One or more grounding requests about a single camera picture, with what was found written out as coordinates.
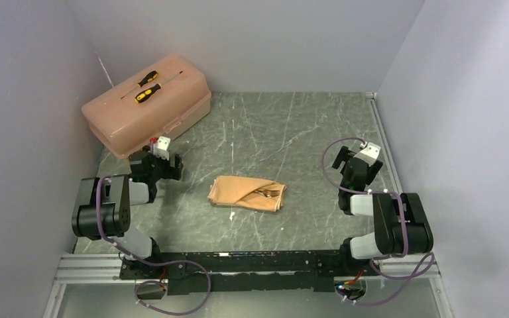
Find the brown wooden utensil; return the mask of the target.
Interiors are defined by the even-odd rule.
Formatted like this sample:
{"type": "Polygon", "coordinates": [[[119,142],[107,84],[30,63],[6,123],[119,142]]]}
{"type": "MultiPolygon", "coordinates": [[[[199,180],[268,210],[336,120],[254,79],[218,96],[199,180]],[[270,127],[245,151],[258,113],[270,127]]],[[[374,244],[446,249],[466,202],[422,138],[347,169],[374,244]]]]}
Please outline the brown wooden utensil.
{"type": "Polygon", "coordinates": [[[265,197],[278,197],[281,195],[280,190],[271,190],[271,189],[256,189],[253,191],[255,194],[259,194],[265,197]]]}

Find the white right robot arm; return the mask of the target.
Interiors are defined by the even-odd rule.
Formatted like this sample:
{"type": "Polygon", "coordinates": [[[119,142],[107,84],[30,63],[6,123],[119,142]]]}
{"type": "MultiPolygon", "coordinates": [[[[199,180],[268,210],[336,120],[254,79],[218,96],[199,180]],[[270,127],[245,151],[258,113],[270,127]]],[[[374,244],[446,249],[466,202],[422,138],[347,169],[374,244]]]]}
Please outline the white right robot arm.
{"type": "Polygon", "coordinates": [[[346,239],[341,247],[339,267],[347,275],[361,270],[365,260],[380,256],[425,254],[433,248],[433,234],[421,199],[416,193],[401,193],[400,200],[388,193],[364,194],[383,162],[379,147],[369,145],[359,152],[342,146],[332,168],[342,174],[338,205],[346,215],[370,217],[371,233],[346,239]]]}

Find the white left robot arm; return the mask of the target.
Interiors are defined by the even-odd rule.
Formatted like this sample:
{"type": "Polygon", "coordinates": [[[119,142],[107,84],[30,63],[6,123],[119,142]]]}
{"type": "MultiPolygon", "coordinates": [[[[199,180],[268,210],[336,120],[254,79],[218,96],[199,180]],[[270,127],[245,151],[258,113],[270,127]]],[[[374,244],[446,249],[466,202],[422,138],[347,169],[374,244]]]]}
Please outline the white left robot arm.
{"type": "Polygon", "coordinates": [[[180,180],[179,154],[155,155],[145,146],[129,156],[129,174],[84,178],[80,182],[72,230],[77,237],[104,240],[129,260],[139,260],[138,270],[147,278],[159,276],[164,260],[156,241],[131,221],[131,206],[153,203],[159,180],[180,180]]]}

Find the orange cloth napkin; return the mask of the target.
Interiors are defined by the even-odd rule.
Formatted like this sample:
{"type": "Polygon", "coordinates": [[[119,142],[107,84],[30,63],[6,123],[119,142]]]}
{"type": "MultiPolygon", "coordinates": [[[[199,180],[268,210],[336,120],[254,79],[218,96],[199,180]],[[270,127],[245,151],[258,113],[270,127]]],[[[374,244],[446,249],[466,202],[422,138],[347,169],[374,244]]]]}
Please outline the orange cloth napkin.
{"type": "Polygon", "coordinates": [[[242,207],[257,211],[277,212],[283,206],[285,184],[260,178],[217,176],[207,196],[216,205],[242,207]],[[279,197],[264,197],[253,193],[256,189],[280,190],[279,197]]]}

